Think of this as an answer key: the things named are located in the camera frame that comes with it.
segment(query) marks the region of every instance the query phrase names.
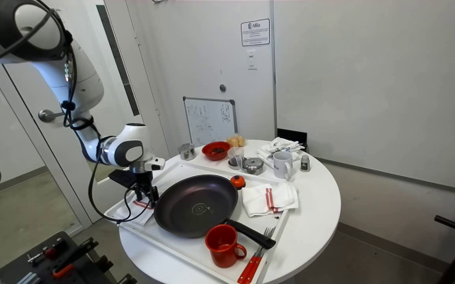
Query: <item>round white table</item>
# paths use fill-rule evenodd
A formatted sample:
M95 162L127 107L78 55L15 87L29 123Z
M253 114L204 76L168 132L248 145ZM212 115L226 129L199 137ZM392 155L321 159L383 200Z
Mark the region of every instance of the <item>round white table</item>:
M267 143L266 140L248 140L245 155L255 153L255 148ZM228 161L212 162L196 148L195 162L228 167ZM168 166L179 162L180 156L168 161ZM312 158L312 170L302 172L299 161L294 162L294 175L291 181L299 189L301 208L290 213L283 233L274 249L278 262L269 262L263 282L283 282L321 256L332 240L340 221L342 199L334 175L318 159ZM274 177L274 170L267 167L263 177ZM211 274L174 259L171 254L152 246L146 240L119 229L120 241L133 260L133 263L160 282L218 282Z

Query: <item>black frying pan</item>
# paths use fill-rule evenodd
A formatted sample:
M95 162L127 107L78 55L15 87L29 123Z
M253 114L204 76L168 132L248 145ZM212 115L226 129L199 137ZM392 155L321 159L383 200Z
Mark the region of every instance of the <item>black frying pan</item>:
M237 189L218 175L196 175L173 185L155 207L155 221L168 232L185 238L204 237L214 226L226 222L271 249L275 241L229 219L239 202Z

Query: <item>frying pan handle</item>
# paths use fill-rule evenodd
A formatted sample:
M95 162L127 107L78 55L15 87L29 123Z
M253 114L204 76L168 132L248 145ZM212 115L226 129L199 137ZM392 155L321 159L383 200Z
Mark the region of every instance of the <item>frying pan handle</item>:
M253 241L259 243L263 248L271 249L275 246L277 241L274 241L272 238L247 227L245 224L241 224L237 221L233 219L226 219L226 224L233 226L236 230L239 230L241 233L250 237Z

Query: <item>paper sign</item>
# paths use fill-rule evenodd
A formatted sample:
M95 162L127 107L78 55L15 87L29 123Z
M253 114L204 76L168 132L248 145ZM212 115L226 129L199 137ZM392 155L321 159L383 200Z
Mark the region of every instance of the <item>paper sign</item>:
M271 44L271 19L242 22L242 46Z

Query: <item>red mug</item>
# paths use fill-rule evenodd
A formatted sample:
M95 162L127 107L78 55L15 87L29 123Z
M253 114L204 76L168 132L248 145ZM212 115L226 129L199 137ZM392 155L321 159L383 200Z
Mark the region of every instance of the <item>red mug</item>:
M206 244L211 249L214 263L222 268L245 259L247 249L237 243L237 230L229 224L218 224L207 232Z

